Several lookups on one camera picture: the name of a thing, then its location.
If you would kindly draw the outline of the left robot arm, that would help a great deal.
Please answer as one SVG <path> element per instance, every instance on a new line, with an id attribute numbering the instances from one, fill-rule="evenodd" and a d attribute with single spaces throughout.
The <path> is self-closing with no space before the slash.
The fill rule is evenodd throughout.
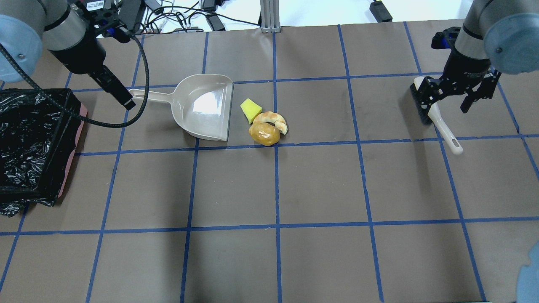
<path id="1" fill-rule="evenodd" d="M 89 75 L 125 109 L 135 107 L 123 83 L 105 66 L 97 36 L 130 40 L 111 0 L 2 0 L 0 40 L 16 63 L 32 75 L 42 50 L 73 74 Z"/>

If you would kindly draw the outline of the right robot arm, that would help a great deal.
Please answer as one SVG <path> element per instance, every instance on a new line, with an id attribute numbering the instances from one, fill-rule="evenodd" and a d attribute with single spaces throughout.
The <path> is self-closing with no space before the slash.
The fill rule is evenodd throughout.
<path id="1" fill-rule="evenodd" d="M 460 109 L 492 98 L 503 73 L 539 68 L 539 3 L 537 0 L 474 0 L 464 23 L 437 32 L 431 48 L 449 49 L 443 74 L 424 77 L 410 86 L 418 113 L 429 124 L 429 112 L 447 96 L 464 95 Z"/>

